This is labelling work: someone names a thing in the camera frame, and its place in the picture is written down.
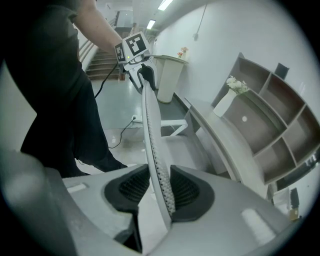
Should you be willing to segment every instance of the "white table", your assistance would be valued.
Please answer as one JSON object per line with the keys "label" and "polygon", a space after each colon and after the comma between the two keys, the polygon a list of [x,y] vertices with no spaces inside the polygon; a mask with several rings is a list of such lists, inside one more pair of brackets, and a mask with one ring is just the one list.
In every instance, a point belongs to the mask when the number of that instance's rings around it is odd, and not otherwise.
{"label": "white table", "polygon": [[157,100],[161,103],[170,103],[174,95],[182,68],[187,61],[168,55],[154,55],[155,66],[158,72]]}
{"label": "white table", "polygon": [[225,167],[234,181],[267,198],[268,185],[264,184],[262,170],[253,158],[252,151],[241,133],[227,120],[214,114],[210,102],[198,99],[187,99],[191,115],[198,124],[215,141]]}

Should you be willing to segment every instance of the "ceiling light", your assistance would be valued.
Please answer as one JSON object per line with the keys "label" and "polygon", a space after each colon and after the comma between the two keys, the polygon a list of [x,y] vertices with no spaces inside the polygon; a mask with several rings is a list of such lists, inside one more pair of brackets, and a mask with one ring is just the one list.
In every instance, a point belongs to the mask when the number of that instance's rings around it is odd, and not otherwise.
{"label": "ceiling light", "polygon": [[163,0],[160,6],[158,7],[158,10],[164,11],[167,9],[167,7],[171,4],[173,0]]}
{"label": "ceiling light", "polygon": [[155,20],[150,19],[148,26],[146,27],[147,30],[150,30],[152,28],[152,26],[155,24]]}

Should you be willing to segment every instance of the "shelf compartment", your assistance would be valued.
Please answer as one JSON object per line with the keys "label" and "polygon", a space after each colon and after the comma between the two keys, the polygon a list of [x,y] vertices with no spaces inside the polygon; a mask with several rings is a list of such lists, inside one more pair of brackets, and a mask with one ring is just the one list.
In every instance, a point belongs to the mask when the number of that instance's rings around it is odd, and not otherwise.
{"label": "shelf compartment", "polygon": [[239,81],[245,81],[246,85],[259,93],[266,83],[270,72],[245,58],[239,57],[231,71],[231,76]]}
{"label": "shelf compartment", "polygon": [[281,179],[296,167],[290,149],[282,138],[256,159],[263,171],[265,184]]}
{"label": "shelf compartment", "polygon": [[262,98],[289,124],[304,106],[299,95],[277,75],[272,74]]}
{"label": "shelf compartment", "polygon": [[254,92],[238,95],[224,117],[242,134],[255,154],[274,141],[286,126]]}
{"label": "shelf compartment", "polygon": [[299,164],[307,160],[320,145],[320,126],[308,107],[290,125],[284,138]]}

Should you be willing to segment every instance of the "power cord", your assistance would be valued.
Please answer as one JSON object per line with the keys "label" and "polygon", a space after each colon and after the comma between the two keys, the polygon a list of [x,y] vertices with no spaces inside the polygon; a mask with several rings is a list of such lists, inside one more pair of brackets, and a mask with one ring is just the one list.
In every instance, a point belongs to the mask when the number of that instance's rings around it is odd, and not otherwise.
{"label": "power cord", "polygon": [[120,133],[120,141],[119,141],[119,143],[118,143],[116,146],[114,146],[114,147],[109,147],[109,149],[114,149],[114,148],[116,148],[116,147],[118,147],[118,146],[120,145],[121,140],[122,140],[122,134],[124,133],[124,131],[127,129],[127,127],[128,127],[135,119],[136,119],[136,117],[134,116],[134,117],[132,118],[131,122],[122,130],[122,132]]}
{"label": "power cord", "polygon": [[97,94],[94,96],[94,98],[96,98],[99,93],[102,91],[102,88],[104,87],[104,83],[105,81],[108,79],[108,77],[111,75],[111,73],[116,69],[116,67],[118,66],[118,63],[116,63],[113,67],[113,69],[110,71],[110,73],[106,76],[106,78],[102,81],[102,84],[101,84],[101,87],[100,87],[100,90],[97,92]]}

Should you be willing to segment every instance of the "flower vase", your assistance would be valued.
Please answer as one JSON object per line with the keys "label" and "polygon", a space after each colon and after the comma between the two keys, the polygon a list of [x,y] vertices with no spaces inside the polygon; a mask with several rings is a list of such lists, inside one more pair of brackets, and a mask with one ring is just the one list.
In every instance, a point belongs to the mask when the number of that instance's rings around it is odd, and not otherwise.
{"label": "flower vase", "polygon": [[231,106],[232,101],[237,96],[233,90],[229,89],[227,94],[219,101],[219,103],[214,108],[213,112],[218,116],[222,117],[225,112],[227,112],[228,108]]}
{"label": "flower vase", "polygon": [[183,52],[182,52],[181,59],[185,60],[185,59],[186,59],[186,56],[187,56],[187,51],[183,51]]}

